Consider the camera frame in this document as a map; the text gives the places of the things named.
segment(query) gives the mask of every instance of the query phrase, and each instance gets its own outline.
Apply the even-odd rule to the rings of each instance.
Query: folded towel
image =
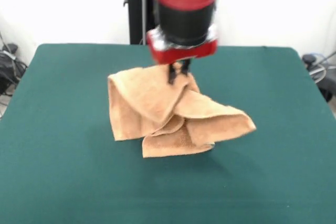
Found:
[[[108,77],[116,141],[144,137],[143,157],[164,157],[205,152],[216,142],[256,129],[245,112],[200,94],[190,73],[178,74],[174,85],[169,85],[167,68],[133,68]]]

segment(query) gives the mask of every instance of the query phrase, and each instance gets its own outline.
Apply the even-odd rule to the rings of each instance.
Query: green felt surface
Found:
[[[0,223],[336,223],[336,122],[295,51],[195,60],[201,92],[257,131],[207,153],[143,159],[115,142],[107,76],[147,47],[42,45],[0,122]]]

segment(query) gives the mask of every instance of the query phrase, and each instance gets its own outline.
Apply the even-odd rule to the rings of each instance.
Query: orange towel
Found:
[[[174,85],[169,85],[167,68],[133,68],[108,77],[116,141],[144,137],[143,157],[164,157],[205,152],[216,142],[256,129],[243,111],[200,94],[190,73],[178,74]]]

